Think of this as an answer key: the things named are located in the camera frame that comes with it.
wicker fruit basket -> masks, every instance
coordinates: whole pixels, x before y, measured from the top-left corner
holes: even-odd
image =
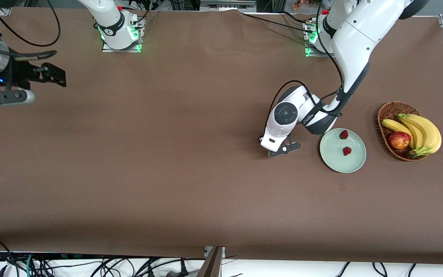
[[[413,162],[413,161],[419,161],[422,160],[424,158],[426,158],[427,156],[419,156],[416,158],[413,158],[412,156],[410,156],[410,154],[408,154],[410,152],[410,148],[408,147],[407,149],[404,150],[398,150],[395,149],[394,147],[389,145],[389,135],[391,135],[393,133],[393,131],[389,130],[388,128],[385,128],[384,126],[382,126],[381,121],[383,121],[384,119],[392,119],[395,121],[398,121],[398,114],[399,113],[404,113],[404,114],[416,114],[421,116],[421,114],[415,109],[413,108],[411,105],[406,104],[404,102],[389,102],[386,103],[385,105],[383,105],[380,110],[378,111],[378,115],[377,115],[377,123],[378,123],[378,129],[380,131],[380,142],[383,145],[384,148],[387,148],[394,157],[402,160],[402,161],[407,161],[407,162]]]

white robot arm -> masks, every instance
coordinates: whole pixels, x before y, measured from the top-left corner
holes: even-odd
[[[416,0],[424,4],[428,0]],[[304,85],[288,89],[271,111],[261,145],[270,156],[286,154],[283,142],[297,123],[311,133],[329,131],[340,112],[355,93],[369,69],[369,57],[376,45],[413,0],[336,0],[329,14],[320,15],[318,35],[326,49],[334,53],[343,72],[343,86],[326,105]],[[319,42],[317,49],[324,50]]]
[[[30,91],[30,81],[52,82],[66,86],[66,73],[51,63],[40,67],[32,65],[29,60],[41,60],[56,54],[55,50],[39,53],[21,54],[10,49],[0,39],[0,106],[31,103],[35,99]]]
[[[116,7],[114,0],[78,0],[92,14],[104,42],[112,49],[125,49],[140,37],[138,16]]]

plate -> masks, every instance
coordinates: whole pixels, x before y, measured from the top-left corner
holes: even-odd
[[[341,173],[352,173],[359,170],[367,158],[367,150],[362,139],[354,132],[348,131],[348,138],[342,140],[340,133],[344,128],[334,128],[320,140],[320,156],[332,170]],[[348,156],[343,155],[345,147],[351,148]]]

red apple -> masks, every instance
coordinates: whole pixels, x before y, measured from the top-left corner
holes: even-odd
[[[395,132],[389,136],[389,144],[395,149],[403,150],[410,145],[411,137],[405,132]]]

black cable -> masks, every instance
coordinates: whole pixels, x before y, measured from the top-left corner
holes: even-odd
[[[186,268],[186,263],[184,262],[183,259],[181,259],[181,276],[187,276],[189,275],[189,271]]]
[[[248,17],[252,17],[252,18],[255,18],[255,19],[259,19],[259,20],[266,21],[266,22],[269,22],[269,23],[273,23],[273,24],[276,24],[276,25],[280,25],[280,26],[283,26],[283,27],[291,28],[291,29],[294,29],[294,30],[300,30],[300,31],[305,32],[305,33],[312,33],[311,30],[304,30],[302,28],[297,28],[297,27],[294,27],[294,26],[285,25],[283,23],[279,23],[279,22],[267,20],[267,19],[264,19],[264,18],[260,18],[260,17],[257,17],[257,16],[253,16],[251,14],[246,14],[246,13],[242,13],[242,14],[245,15],[245,16],[248,16]]]
[[[145,12],[145,14],[143,15],[142,18],[138,19],[137,21],[133,21],[132,23],[133,23],[133,24],[136,24],[136,23],[140,22],[141,20],[143,20],[143,19],[146,17],[146,14],[148,14],[149,11],[150,11],[149,9],[146,10],[146,12]]]
[[[121,8],[123,8],[125,10],[137,10],[137,9],[134,9],[134,8],[131,8],[131,7],[124,7],[124,6],[122,6]]]
[[[48,261],[43,260],[41,265],[40,265],[40,267],[44,268],[44,271],[47,274],[47,276],[51,276],[51,277],[54,276],[54,269],[49,266],[49,262]]]
[[[415,268],[416,264],[413,264],[410,268],[410,271],[408,271],[408,277],[411,277],[411,272],[413,272],[413,269]]]
[[[146,272],[143,272],[139,277],[143,277],[144,275],[146,275],[146,274],[148,274],[149,272],[153,271],[155,268],[158,268],[158,267],[161,267],[161,266],[165,266],[165,265],[170,264],[170,263],[180,262],[181,260],[184,260],[184,261],[191,261],[191,260],[204,260],[204,259],[199,259],[199,258],[185,258],[185,259],[178,259],[178,260],[168,261],[168,262],[161,263],[161,264],[159,264],[159,265],[156,265],[156,266],[152,267],[151,269],[147,270]]]
[[[300,19],[294,17],[293,14],[290,14],[290,12],[288,12],[288,11],[281,11],[280,13],[283,13],[283,14],[286,14],[286,15],[290,16],[293,20],[295,20],[297,22],[305,23],[305,20],[300,20]]]
[[[107,267],[107,266],[103,267],[104,274],[102,275],[102,277],[106,277],[108,273],[110,273],[110,275],[112,275],[112,277],[116,277],[114,275],[114,272],[112,272],[112,270],[118,272],[119,273],[119,277],[121,277],[121,272],[119,270],[117,270],[117,269],[115,269],[113,267]]]
[[[131,277],[133,277],[134,273],[136,273],[136,269],[134,268],[134,265],[131,263],[131,261],[129,259],[126,259],[126,261],[128,261],[128,263],[130,263],[130,265],[132,267],[132,275],[131,275]]]
[[[152,265],[148,265],[148,277],[155,277],[155,274],[153,274]]]
[[[23,60],[23,58],[37,58],[37,60],[42,60],[44,58],[50,58],[54,56],[58,51],[56,50],[49,50],[44,52],[37,52],[37,53],[11,53],[0,50],[1,55],[7,55],[10,57],[15,58],[16,60]]]
[[[92,274],[90,275],[90,277],[93,277],[99,270],[102,270],[103,269],[103,267],[107,264],[107,263],[109,263],[110,261],[112,261],[112,260],[114,260],[114,258],[110,258],[110,259],[108,259],[107,261],[103,261],[102,263],[100,263],[100,266],[98,266],[93,272],[92,272]]]
[[[126,260],[126,258],[123,258],[123,259],[120,259],[120,260],[118,260],[116,263],[114,263],[111,267],[109,267],[109,268],[107,268],[107,267],[105,267],[105,268],[107,268],[109,271],[108,272],[110,272],[111,270],[113,270],[114,269],[114,267],[116,266],[116,265],[118,265],[119,263],[121,263],[122,261],[124,261],[124,260]]]
[[[324,49],[324,52],[326,52],[327,56],[331,59],[331,61],[334,63],[334,66],[336,67],[336,70],[338,71],[338,74],[340,75],[340,80],[341,80],[341,89],[345,89],[345,83],[343,81],[343,74],[341,73],[341,69],[339,67],[339,65],[336,63],[336,61],[334,60],[334,58],[331,56],[331,54],[329,54],[329,52],[327,51],[327,49],[324,47],[324,44],[322,44],[322,40],[320,39],[320,35],[319,35],[319,26],[318,26],[318,21],[319,21],[319,14],[320,14],[320,8],[322,6],[322,3],[319,4],[319,7],[317,8],[317,14],[315,16],[315,29],[317,31],[317,38],[319,40],[319,44],[322,47],[322,49]]]
[[[140,275],[140,273],[146,268],[148,267],[148,265],[151,265],[152,263],[156,262],[160,260],[160,258],[158,257],[151,257],[150,259],[148,259],[148,261],[146,261],[139,269],[138,271],[133,275],[133,277],[138,277]]]
[[[374,270],[375,270],[379,275],[381,275],[382,277],[387,277],[387,270],[385,270],[385,266],[384,266],[383,263],[380,263],[380,266],[382,266],[382,269],[384,270],[384,273],[380,272],[380,271],[376,268],[375,263],[372,263],[372,266],[374,267]]]
[[[17,264],[17,259],[15,258],[15,256],[13,255],[13,253],[9,250],[9,248],[0,240],[0,245],[6,250],[6,252],[9,254],[9,256],[11,257],[11,260],[7,260],[8,263],[16,266],[16,275],[17,277],[20,277],[20,271],[18,270],[18,264]]]
[[[5,25],[6,28],[8,28],[8,30],[10,30],[11,33],[13,33],[16,37],[18,37],[19,39],[23,40],[24,42],[26,42],[30,45],[37,46],[37,47],[47,47],[47,46],[54,45],[59,40],[59,38],[61,36],[61,24],[59,22],[59,18],[58,18],[58,15],[56,14],[56,11],[54,10],[54,7],[52,7],[51,2],[49,0],[47,0],[47,3],[49,4],[49,7],[51,7],[52,13],[54,14],[54,17],[56,18],[56,23],[58,24],[58,35],[51,43],[37,44],[37,43],[30,42],[30,41],[24,39],[21,35],[18,35],[18,33],[16,33],[1,17],[0,17],[0,21],[1,21],[1,23],[3,23],[3,25]]]
[[[94,264],[94,263],[100,263],[100,262],[96,261],[96,262],[90,262],[90,263],[84,263],[84,264],[78,264],[78,265],[55,266],[55,267],[48,267],[47,269],[55,269],[55,268],[61,268],[61,267],[65,267],[65,268],[79,267],[79,266],[91,265],[91,264]]]
[[[316,16],[315,16],[315,19],[316,19],[317,21],[318,21],[318,18],[319,18],[321,5],[322,5],[322,4],[319,4],[318,10],[317,10],[317,14],[316,14]],[[297,22],[299,22],[299,23],[306,23],[306,21],[296,18],[295,16],[293,16],[293,15],[290,14],[289,12],[282,11],[282,12],[280,12],[280,13],[281,13],[281,14],[286,14],[286,15],[290,16],[290,18],[292,18],[294,21],[297,21]],[[322,47],[322,49],[324,49],[325,53],[326,53],[327,56],[331,59],[331,61],[333,62],[334,66],[336,67],[336,70],[338,71],[338,74],[339,74],[339,76],[340,76],[340,81],[341,81],[341,89],[343,89],[343,87],[344,87],[344,82],[343,82],[343,74],[341,73],[341,69],[340,69],[340,67],[338,66],[338,64],[336,63],[336,61],[334,60],[334,58],[331,56],[331,54],[327,51],[327,49],[326,49],[326,48],[324,47],[324,45],[322,44],[322,40],[320,39],[320,35],[319,35],[319,28],[318,28],[317,25],[315,26],[315,29],[316,29],[316,32],[318,33],[317,36],[318,36],[318,40],[319,40],[320,46]],[[330,96],[333,96],[333,95],[335,95],[335,94],[336,94],[336,91],[334,91],[334,92],[332,92],[332,93],[329,93],[328,95],[326,95],[326,96],[320,98],[320,101],[322,101],[322,100],[324,100],[324,99],[326,99],[326,98],[328,98],[328,97],[330,97]],[[343,116],[342,113],[339,113],[339,114],[332,114],[332,112],[334,112],[334,110],[326,111],[326,110],[324,110],[324,109],[321,109],[321,111],[322,111],[322,112],[326,112],[327,114],[332,115],[332,116],[335,116],[335,117],[341,117],[341,116]]]
[[[346,270],[346,268],[348,267],[349,264],[350,264],[350,262],[346,262],[345,266],[343,266],[343,268],[341,269],[341,272],[336,277],[342,277],[343,273],[345,273],[345,270]]]
[[[177,2],[177,1],[174,1],[174,0],[168,0],[169,2],[172,2],[172,3],[174,3],[174,4],[182,4],[182,3],[184,3],[186,0],[182,0],[182,1],[180,1],[180,2]]]
[[[283,90],[283,88],[284,88],[286,85],[290,84],[290,83],[299,83],[300,85],[302,85],[302,86],[305,88],[307,95],[308,95],[309,98],[311,99],[312,104],[313,104],[313,105],[317,105],[317,103],[315,102],[315,100],[314,100],[313,97],[312,97],[312,93],[310,92],[309,88],[308,88],[304,83],[302,83],[302,82],[299,81],[299,80],[291,80],[291,81],[288,81],[288,82],[286,82],[285,84],[283,84],[283,86],[281,86],[280,89],[278,89],[278,92],[276,93],[275,97],[273,98],[273,101],[271,102],[271,105],[269,106],[268,116],[266,117],[266,123],[264,124],[264,131],[266,131],[266,127],[267,127],[267,124],[268,124],[268,119],[269,119],[269,116],[271,115],[271,110],[272,110],[272,108],[273,108],[273,105],[274,105],[274,103],[275,103],[276,98],[277,98],[278,95],[280,94],[281,90]],[[335,93],[335,92],[330,93],[330,94],[324,96],[323,98],[321,98],[320,100],[325,99],[325,98],[327,98],[327,97],[333,95],[334,93]],[[330,116],[334,116],[334,117],[341,117],[341,116],[343,116],[343,114],[341,114],[341,113],[340,113],[340,114],[333,114],[332,112],[327,111],[327,110],[325,110],[325,109],[323,109],[323,108],[321,108],[320,111],[321,111],[321,112],[324,112],[324,113],[326,113],[326,114],[329,114]]]

